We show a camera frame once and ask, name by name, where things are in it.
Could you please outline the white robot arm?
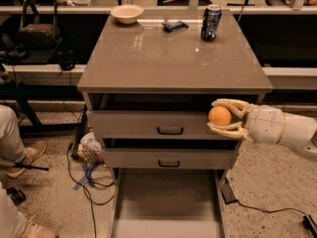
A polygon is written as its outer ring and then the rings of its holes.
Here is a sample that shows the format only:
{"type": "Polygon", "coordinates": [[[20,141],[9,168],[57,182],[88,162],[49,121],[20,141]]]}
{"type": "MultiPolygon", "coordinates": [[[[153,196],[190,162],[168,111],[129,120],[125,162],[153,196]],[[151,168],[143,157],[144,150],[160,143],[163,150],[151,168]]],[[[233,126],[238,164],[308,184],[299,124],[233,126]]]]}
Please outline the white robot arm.
{"type": "Polygon", "coordinates": [[[211,103],[207,126],[218,135],[262,144],[282,145],[316,162],[317,121],[268,105],[220,98],[211,103]]]}

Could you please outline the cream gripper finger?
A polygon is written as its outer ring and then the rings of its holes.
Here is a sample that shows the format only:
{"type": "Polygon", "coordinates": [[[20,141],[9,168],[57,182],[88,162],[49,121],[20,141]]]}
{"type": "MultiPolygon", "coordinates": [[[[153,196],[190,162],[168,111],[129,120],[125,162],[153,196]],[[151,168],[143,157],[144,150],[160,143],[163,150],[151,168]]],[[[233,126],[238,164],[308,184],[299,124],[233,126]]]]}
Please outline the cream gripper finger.
{"type": "Polygon", "coordinates": [[[220,98],[211,103],[213,107],[222,106],[229,109],[239,119],[242,119],[254,107],[252,103],[238,99],[220,98]]]}
{"type": "Polygon", "coordinates": [[[250,132],[248,129],[242,126],[241,122],[221,126],[215,125],[211,122],[207,123],[209,129],[218,135],[232,138],[232,139],[242,139],[247,141],[252,141],[253,138],[250,136],[250,132]]]}

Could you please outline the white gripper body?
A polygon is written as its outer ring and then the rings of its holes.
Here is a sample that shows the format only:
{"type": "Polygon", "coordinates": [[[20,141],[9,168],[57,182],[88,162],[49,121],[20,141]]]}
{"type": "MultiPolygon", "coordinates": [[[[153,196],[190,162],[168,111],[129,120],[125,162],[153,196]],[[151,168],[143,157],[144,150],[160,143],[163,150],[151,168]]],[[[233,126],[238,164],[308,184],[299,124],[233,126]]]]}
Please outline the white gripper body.
{"type": "Polygon", "coordinates": [[[253,141],[276,144],[284,128],[284,113],[267,105],[254,106],[247,115],[245,128],[253,141]]]}

